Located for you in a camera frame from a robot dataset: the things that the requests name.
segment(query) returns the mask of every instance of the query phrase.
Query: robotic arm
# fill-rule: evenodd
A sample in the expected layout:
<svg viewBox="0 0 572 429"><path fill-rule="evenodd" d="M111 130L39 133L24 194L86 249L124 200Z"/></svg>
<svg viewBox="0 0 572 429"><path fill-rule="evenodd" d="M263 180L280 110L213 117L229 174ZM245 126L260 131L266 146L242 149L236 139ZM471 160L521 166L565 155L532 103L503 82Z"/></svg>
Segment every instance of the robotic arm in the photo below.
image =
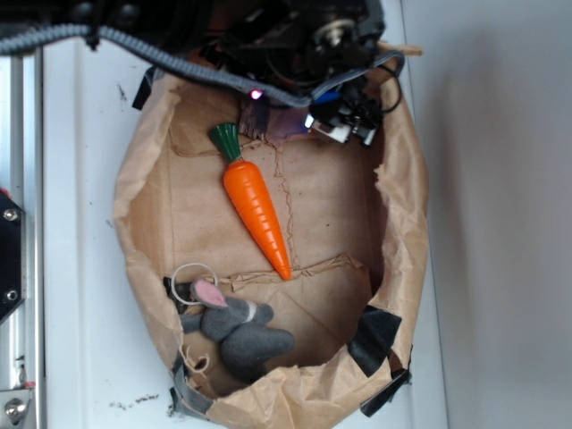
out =
<svg viewBox="0 0 572 429"><path fill-rule="evenodd" d="M385 30L379 0L0 2L0 55L62 38L105 38L183 79L279 107L309 107L319 137L369 145L382 108L362 91ZM188 61L199 53L214 68Z"/></svg>

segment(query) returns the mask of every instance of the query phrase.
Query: white surface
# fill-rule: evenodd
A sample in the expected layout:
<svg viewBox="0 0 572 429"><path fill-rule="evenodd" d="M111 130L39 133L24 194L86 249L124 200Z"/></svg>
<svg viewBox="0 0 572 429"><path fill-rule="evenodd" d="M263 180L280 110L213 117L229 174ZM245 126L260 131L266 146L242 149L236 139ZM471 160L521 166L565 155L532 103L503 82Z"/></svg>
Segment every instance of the white surface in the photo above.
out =
<svg viewBox="0 0 572 429"><path fill-rule="evenodd" d="M400 8L392 22L402 41ZM172 381L147 336L111 224L114 181L138 119L130 103L147 68L103 44L46 50L46 372L48 427L215 427L168 417ZM413 384L373 418L340 427L445 428L431 272L413 352ZM138 403L146 395L158 398Z"/></svg>
<svg viewBox="0 0 572 429"><path fill-rule="evenodd" d="M404 0L451 429L572 425L572 2Z"/></svg>

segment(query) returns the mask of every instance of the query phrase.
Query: toy carrot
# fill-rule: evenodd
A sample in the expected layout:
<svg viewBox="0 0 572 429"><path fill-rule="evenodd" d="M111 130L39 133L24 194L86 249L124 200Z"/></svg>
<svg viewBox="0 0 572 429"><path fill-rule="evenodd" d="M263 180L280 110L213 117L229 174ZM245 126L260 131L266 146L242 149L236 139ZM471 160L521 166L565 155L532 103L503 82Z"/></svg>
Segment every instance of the toy carrot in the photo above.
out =
<svg viewBox="0 0 572 429"><path fill-rule="evenodd" d="M288 253L274 205L258 167L241 157L236 125L222 123L209 136L229 163L223 183L240 219L278 274L289 280Z"/></svg>

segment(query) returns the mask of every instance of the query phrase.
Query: purple light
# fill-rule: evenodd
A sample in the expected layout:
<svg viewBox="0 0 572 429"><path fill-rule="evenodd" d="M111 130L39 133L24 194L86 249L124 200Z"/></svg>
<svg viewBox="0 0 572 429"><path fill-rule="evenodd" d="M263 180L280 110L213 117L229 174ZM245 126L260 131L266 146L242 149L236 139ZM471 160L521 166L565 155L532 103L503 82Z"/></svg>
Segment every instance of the purple light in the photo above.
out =
<svg viewBox="0 0 572 429"><path fill-rule="evenodd" d="M260 89L253 89L250 91L250 98L253 100L258 100L262 96L263 92Z"/></svg>

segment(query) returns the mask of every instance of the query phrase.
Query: metal bracket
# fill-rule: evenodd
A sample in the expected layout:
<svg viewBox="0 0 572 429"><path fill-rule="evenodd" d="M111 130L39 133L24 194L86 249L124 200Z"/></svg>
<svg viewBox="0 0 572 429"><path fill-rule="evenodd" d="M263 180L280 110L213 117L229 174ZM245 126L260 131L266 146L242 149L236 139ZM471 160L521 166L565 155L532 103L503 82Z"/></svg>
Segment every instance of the metal bracket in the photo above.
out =
<svg viewBox="0 0 572 429"><path fill-rule="evenodd" d="M23 301L21 286L22 210L0 192L0 324Z"/></svg>

